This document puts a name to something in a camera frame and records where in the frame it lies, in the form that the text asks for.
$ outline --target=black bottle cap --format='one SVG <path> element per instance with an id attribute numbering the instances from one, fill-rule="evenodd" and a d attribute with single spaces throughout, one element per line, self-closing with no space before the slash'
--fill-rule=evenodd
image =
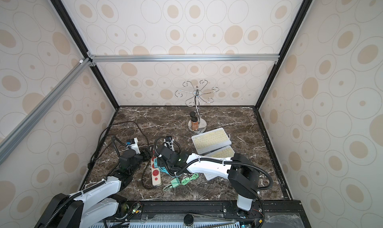
<path id="1" fill-rule="evenodd" d="M 185 226 L 192 226 L 194 223 L 194 217 L 190 214 L 187 214 L 185 217 L 184 217 L 184 225 Z"/>
<path id="2" fill-rule="evenodd" d="M 197 122 L 197 121 L 198 121 L 198 118 L 197 118 L 196 116 L 194 116 L 194 117 L 191 117 L 190 120 L 191 120 L 192 122 Z"/>

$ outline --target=bluetooth keyboard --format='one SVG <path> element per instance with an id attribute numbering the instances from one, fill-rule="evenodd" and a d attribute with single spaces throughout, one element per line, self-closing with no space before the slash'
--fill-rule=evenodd
<path id="1" fill-rule="evenodd" d="M 223 128 L 194 135 L 191 138 L 199 155 L 231 145 L 231 141 Z"/>

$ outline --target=wallpaper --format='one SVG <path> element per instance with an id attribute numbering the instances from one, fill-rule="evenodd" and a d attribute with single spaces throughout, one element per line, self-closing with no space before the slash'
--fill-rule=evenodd
<path id="1" fill-rule="evenodd" d="M 315 0 L 261 107 L 313 228 L 383 224 L 383 0 Z"/>
<path id="2" fill-rule="evenodd" d="M 0 142 L 80 58 L 47 0 L 0 0 Z"/>
<path id="3" fill-rule="evenodd" d="M 34 227 L 53 196 L 76 192 L 113 114 L 85 69 L 0 165 L 0 227 Z"/>
<path id="4" fill-rule="evenodd" d="M 63 0 L 98 55 L 279 53 L 302 0 Z"/>
<path id="5" fill-rule="evenodd" d="M 274 61 L 232 62 L 133 62 L 98 63 L 118 104 L 185 106 L 196 86 L 203 92 L 201 105 L 254 105 Z"/>

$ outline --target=small bottle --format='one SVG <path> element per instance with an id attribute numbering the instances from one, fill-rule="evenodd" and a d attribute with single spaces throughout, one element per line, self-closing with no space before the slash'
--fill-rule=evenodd
<path id="1" fill-rule="evenodd" d="M 191 129 L 198 131 L 198 118 L 195 116 L 195 112 L 190 112 Z"/>

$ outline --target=marble tabletop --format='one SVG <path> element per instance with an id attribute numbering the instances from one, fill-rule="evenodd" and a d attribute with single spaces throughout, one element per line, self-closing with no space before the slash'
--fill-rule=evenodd
<path id="1" fill-rule="evenodd" d="M 171 135 L 183 150 L 196 152 L 191 136 L 194 134 L 188 130 L 190 107 L 120 107 L 113 123 L 126 120 L 136 121 L 146 134 L 151 144 L 159 136 Z M 222 127 L 230 140 L 231 147 L 235 152 L 249 158 L 255 165 L 271 174 L 274 186 L 270 190 L 261 191 L 260 197 L 263 200 L 283 200 L 281 188 L 275 176 L 275 171 L 267 152 L 259 126 L 254 116 L 252 107 L 227 107 L 227 106 L 205 106 L 201 107 L 201 116 L 208 124 L 208 130 Z M 108 135 L 115 135 L 123 142 L 137 137 L 139 147 L 145 147 L 146 139 L 137 129 L 134 123 L 112 126 Z M 107 137 L 103 148 L 111 141 Z M 120 151 L 125 150 L 122 145 L 116 142 Z M 96 162 L 87 184 L 93 184 L 104 177 L 117 163 L 117 155 L 110 146 Z M 141 184 L 141 175 L 146 163 L 133 176 L 133 181 L 118 194 L 128 200 L 236 200 L 237 193 L 226 179 L 217 177 L 210 181 L 205 179 L 204 174 L 189 182 L 186 186 L 178 186 L 174 189 L 162 191 L 165 185 L 170 184 L 173 179 L 165 173 L 161 173 L 162 185 L 153 190 L 146 190 Z M 191 175 L 182 175 L 180 180 Z M 144 175 L 144 182 L 151 186 L 150 167 Z M 259 186 L 268 183 L 263 175 L 259 178 Z"/>

